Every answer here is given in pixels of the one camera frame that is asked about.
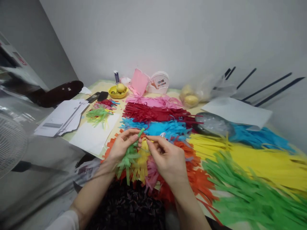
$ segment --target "dark patterned clothing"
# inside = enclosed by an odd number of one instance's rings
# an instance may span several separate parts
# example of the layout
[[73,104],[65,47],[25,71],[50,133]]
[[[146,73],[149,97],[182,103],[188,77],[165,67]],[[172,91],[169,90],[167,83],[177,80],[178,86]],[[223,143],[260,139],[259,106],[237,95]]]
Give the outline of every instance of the dark patterned clothing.
[[126,179],[114,181],[86,229],[126,230],[165,229],[165,208],[161,201],[148,197],[137,181],[135,189]]

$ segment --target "black phone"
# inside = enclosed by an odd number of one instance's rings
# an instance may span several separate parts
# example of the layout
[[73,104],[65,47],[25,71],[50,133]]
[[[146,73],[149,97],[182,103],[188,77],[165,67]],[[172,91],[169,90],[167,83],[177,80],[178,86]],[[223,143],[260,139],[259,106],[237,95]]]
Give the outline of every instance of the black phone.
[[93,103],[97,98],[99,97],[100,92],[96,92],[92,96],[90,96],[88,99],[86,99],[89,103]]
[[102,91],[102,92],[100,92],[100,95],[99,95],[97,101],[103,101],[104,99],[107,99],[108,96],[109,96],[108,92]]

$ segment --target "glue stick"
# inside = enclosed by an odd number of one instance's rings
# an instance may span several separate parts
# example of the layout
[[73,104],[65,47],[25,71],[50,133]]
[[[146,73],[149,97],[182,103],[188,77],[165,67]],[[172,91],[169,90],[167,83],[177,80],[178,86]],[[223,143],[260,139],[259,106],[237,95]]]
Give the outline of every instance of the glue stick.
[[114,70],[116,84],[119,83],[118,71]]

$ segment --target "hand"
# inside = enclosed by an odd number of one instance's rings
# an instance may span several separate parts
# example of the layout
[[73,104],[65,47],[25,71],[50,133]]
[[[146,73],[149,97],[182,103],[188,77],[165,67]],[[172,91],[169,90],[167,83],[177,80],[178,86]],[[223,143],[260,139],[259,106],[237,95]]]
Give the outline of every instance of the hand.
[[140,131],[137,129],[127,129],[126,131],[119,134],[114,142],[114,145],[110,151],[110,154],[107,160],[111,160],[114,163],[118,164],[121,162],[125,156],[127,149],[130,145],[138,139],[138,147],[142,146],[142,139],[138,138],[138,133]]
[[169,143],[161,136],[147,136],[147,144],[153,156],[160,175],[174,192],[188,185],[188,175],[185,166],[185,152],[183,149]]

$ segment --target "blue crepe paper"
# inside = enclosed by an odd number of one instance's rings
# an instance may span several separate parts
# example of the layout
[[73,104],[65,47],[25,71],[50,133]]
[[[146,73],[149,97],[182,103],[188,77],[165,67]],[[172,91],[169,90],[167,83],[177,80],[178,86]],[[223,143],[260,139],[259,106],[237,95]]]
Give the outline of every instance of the blue crepe paper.
[[247,125],[238,125],[232,123],[236,134],[232,137],[229,137],[231,142],[241,142],[243,144],[251,145],[255,149],[262,149],[266,147],[268,149],[281,149],[288,150],[292,153],[296,151],[289,146],[289,142],[273,133],[268,128],[264,127],[260,131],[250,131],[246,130],[250,126]]
[[177,120],[165,121],[165,122],[151,122],[145,124],[143,122],[133,122],[133,119],[123,118],[120,128],[126,130],[129,128],[142,129],[146,130],[144,133],[150,136],[159,136],[161,133],[165,133],[165,138],[170,142],[173,142],[177,137],[178,141],[185,141],[189,137],[189,132],[192,129],[187,129],[184,122],[178,122]]

